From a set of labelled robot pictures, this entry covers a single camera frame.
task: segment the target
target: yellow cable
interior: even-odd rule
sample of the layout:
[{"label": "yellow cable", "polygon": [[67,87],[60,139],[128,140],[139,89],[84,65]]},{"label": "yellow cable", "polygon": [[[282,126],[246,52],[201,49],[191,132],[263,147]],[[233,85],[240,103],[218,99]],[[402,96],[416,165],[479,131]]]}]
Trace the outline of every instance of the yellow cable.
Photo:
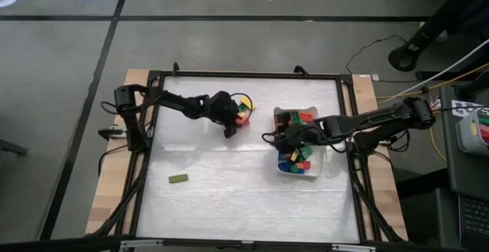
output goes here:
[{"label": "yellow cable", "polygon": [[446,161],[446,158],[442,155],[442,153],[440,152],[440,150],[438,149],[438,147],[436,146],[436,143],[435,143],[435,137],[433,135],[433,128],[431,127],[429,129],[429,135],[431,135],[431,144],[433,145],[433,147],[435,148],[436,150],[436,153],[438,153],[438,155],[442,158],[442,160],[444,160],[445,162]]},{"label": "yellow cable", "polygon": [[[444,86],[444,85],[447,85],[447,84],[450,84],[450,83],[452,83],[452,82],[454,82],[454,81],[459,80],[460,78],[462,78],[462,77],[464,77],[464,76],[468,76],[468,75],[469,75],[469,74],[471,74],[471,73],[475,73],[475,72],[477,72],[478,70],[480,70],[480,69],[482,69],[482,68],[485,68],[486,66],[489,66],[489,63],[485,63],[484,65],[482,65],[482,66],[478,67],[477,69],[473,69],[472,71],[467,72],[467,73],[464,73],[464,74],[463,74],[463,75],[461,75],[461,76],[457,76],[457,77],[455,77],[454,79],[450,79],[450,80],[447,80],[447,81],[445,81],[445,82],[443,82],[443,83],[439,83],[439,84],[436,84],[436,85],[434,85],[434,86],[428,87],[428,90],[430,90],[430,89],[434,89],[434,88],[438,88],[438,87],[441,87],[441,86]],[[420,94],[420,93],[421,93],[421,91],[418,91],[418,92],[409,92],[409,93],[407,93],[407,94],[399,95],[399,97],[406,97],[406,96],[410,96],[410,95],[418,95],[418,94]],[[376,99],[390,99],[391,97],[393,97],[393,95],[382,95],[382,96],[378,96],[378,97],[376,97]]]}]

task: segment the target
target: sticker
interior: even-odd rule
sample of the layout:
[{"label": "sticker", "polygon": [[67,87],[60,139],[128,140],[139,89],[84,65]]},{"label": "sticker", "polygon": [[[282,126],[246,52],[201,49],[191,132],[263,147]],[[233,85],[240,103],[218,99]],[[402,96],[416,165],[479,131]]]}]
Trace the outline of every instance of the sticker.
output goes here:
[{"label": "sticker", "polygon": [[452,100],[452,108],[460,108],[460,107],[473,107],[473,108],[460,108],[453,109],[452,114],[458,117],[464,118],[473,111],[480,109],[484,115],[489,115],[489,110],[486,108],[477,108],[478,106],[482,106],[480,104],[472,103],[472,102],[461,102],[458,100]]}]

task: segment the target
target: wooden table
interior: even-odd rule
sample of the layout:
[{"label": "wooden table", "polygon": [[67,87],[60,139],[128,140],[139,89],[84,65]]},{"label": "wooden table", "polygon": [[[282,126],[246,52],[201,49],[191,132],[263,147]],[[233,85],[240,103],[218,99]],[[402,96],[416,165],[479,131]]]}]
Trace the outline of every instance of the wooden table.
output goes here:
[{"label": "wooden table", "polygon": [[[150,70],[148,69],[130,69],[125,79],[125,85],[146,85],[149,72]],[[353,75],[353,87],[359,113],[377,109],[377,100],[375,99],[374,87],[370,76]],[[343,92],[345,94],[345,102],[347,103],[347,113],[351,114],[347,86],[343,86]],[[136,101],[138,104],[142,103],[142,97],[139,94],[136,95]],[[151,109],[148,109],[146,121],[150,120],[151,113]],[[115,117],[115,124],[123,124],[122,119],[118,115]],[[125,144],[126,140],[123,138],[111,139],[108,143],[107,150]],[[377,151],[388,155],[385,147],[379,147]],[[128,172],[130,156],[131,152],[126,149],[120,149],[105,157],[96,195],[92,204],[92,211],[90,212],[86,226],[86,233],[97,230],[120,202]],[[390,163],[383,157],[372,155],[368,158],[368,169],[371,175],[371,185],[374,190],[376,206],[397,234],[404,240],[407,240],[406,226],[404,224]],[[126,212],[125,223],[122,228],[123,233],[128,233],[132,207],[132,205],[129,205]],[[363,213],[367,237],[368,239],[373,239],[370,216],[365,207]]]}]

